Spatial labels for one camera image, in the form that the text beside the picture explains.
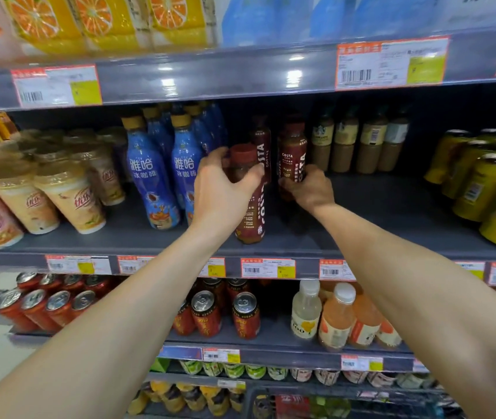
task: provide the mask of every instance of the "brown bottle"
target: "brown bottle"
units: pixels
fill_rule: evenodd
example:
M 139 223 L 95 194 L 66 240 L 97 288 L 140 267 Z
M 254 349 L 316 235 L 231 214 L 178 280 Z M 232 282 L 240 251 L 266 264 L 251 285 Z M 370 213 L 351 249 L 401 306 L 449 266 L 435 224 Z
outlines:
M 331 143 L 333 142 L 333 130 L 335 122 L 331 118 L 332 107 L 327 107 L 320 121 L 312 130 L 312 145 L 310 146 L 310 162 L 324 172 L 329 166 L 329 155 L 331 154 Z
M 304 177 L 306 148 L 308 141 L 304 136 L 304 123 L 287 123 L 285 133 L 279 141 L 279 177 L 301 182 Z M 279 187 L 279 194 L 285 201 L 293 201 L 293 195 Z
M 386 106 L 379 107 L 374 118 L 363 126 L 356 159 L 356 171 L 358 173 L 372 174 L 376 172 L 388 127 L 388 119 L 385 117 L 386 110 Z
M 333 138 L 333 153 L 329 168 L 333 172 L 345 173 L 351 168 L 351 160 L 355 151 L 356 137 L 358 136 L 358 105 L 353 105 L 345 117 L 337 124 Z
M 237 144 L 230 149 L 231 171 L 233 182 L 240 181 L 250 168 L 259 163 L 258 150 L 254 144 Z M 235 235 L 244 244 L 260 242 L 265 234 L 265 208 L 264 208 L 264 179 L 252 194 L 248 202 L 248 210 L 237 226 Z
M 382 152 L 378 161 L 378 170 L 381 172 L 391 172 L 401 153 L 403 142 L 409 129 L 409 120 L 406 118 L 409 106 L 401 106 L 398 110 L 398 117 L 388 123 Z
M 258 150 L 258 161 L 264 165 L 264 184 L 272 181 L 272 133 L 265 125 L 267 116 L 252 116 L 254 130 L 250 133 L 250 140 Z

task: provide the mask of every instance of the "person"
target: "person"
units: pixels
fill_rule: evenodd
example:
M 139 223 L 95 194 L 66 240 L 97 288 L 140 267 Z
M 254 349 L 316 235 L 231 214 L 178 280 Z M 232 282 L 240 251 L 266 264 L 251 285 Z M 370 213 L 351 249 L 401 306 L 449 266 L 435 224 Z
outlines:
M 240 223 L 264 169 L 235 184 L 205 157 L 192 225 L 0 381 L 0 419 L 121 419 L 189 289 Z M 314 165 L 281 180 L 333 236 L 364 291 L 473 419 L 496 418 L 496 292 L 432 251 L 335 203 Z

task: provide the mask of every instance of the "white bottle cap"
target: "white bottle cap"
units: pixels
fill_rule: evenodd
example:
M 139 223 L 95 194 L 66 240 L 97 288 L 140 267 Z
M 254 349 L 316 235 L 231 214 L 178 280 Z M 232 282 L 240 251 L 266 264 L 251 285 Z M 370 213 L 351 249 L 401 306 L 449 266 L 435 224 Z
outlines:
M 341 303 L 352 304 L 355 302 L 356 289 L 348 282 L 340 282 L 337 284 L 333 293 L 335 294 L 335 298 Z
M 317 296 L 320 292 L 320 282 L 317 279 L 303 279 L 300 281 L 300 291 L 307 296 Z

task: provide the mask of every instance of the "gray shelf surface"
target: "gray shelf surface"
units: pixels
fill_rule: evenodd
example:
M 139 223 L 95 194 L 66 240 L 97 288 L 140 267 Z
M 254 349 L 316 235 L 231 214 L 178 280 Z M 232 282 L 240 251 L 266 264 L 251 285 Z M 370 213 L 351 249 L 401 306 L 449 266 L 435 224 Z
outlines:
M 38 346 L 48 341 L 49 335 L 38 331 L 29 334 L 13 331 L 8 337 L 18 346 Z M 208 348 L 239 350 L 240 361 L 244 364 L 302 369 L 340 370 L 342 354 L 383 358 L 384 371 L 389 372 L 412 372 L 415 360 L 405 343 L 395 350 L 385 350 L 373 342 L 365 350 L 347 345 L 342 353 L 327 352 L 316 339 L 303 341 L 295 337 L 290 329 L 290 315 L 284 314 L 262 317 L 260 333 L 251 340 L 238 336 L 230 316 L 223 317 L 221 331 L 211 338 L 202 337 L 198 332 L 180 336 L 171 330 L 160 356 L 201 360 L 202 350 Z
M 455 32 L 449 36 L 444 84 L 496 81 L 496 28 Z M 365 40 L 403 37 L 409 35 Z M 335 90 L 337 44 L 354 41 L 358 40 L 289 47 L 208 49 L 109 60 L 86 58 L 68 64 L 96 63 L 104 104 L 318 93 Z M 17 65 L 14 69 L 25 66 Z M 288 80 L 291 70 L 300 76 L 298 86 Z M 21 110 L 8 69 L 0 69 L 0 110 Z
M 477 225 L 456 217 L 436 189 L 418 177 L 389 174 L 332 176 L 336 201 L 385 230 L 456 261 L 496 261 L 496 245 L 484 239 Z M 226 276 L 241 276 L 241 258 L 296 260 L 297 278 L 317 278 L 320 259 L 342 259 L 326 230 L 294 203 L 284 203 L 269 188 L 266 234 L 253 245 L 231 235 L 214 254 L 226 259 Z M 119 274 L 117 255 L 161 253 L 186 230 L 181 224 L 157 231 L 147 223 L 134 188 L 127 200 L 109 208 L 107 225 L 81 235 L 67 222 L 45 235 L 30 235 L 0 251 L 0 270 L 48 271 L 44 255 L 108 255 L 112 274 Z

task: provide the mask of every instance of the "right hand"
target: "right hand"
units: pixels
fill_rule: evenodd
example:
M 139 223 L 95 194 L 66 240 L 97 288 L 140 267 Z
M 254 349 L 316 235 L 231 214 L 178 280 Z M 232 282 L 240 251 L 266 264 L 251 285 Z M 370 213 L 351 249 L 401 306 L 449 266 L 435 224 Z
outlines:
M 306 177 L 302 182 L 293 182 L 282 177 L 279 185 L 293 194 L 297 203 L 312 215 L 320 206 L 335 204 L 331 181 L 316 165 L 306 166 Z

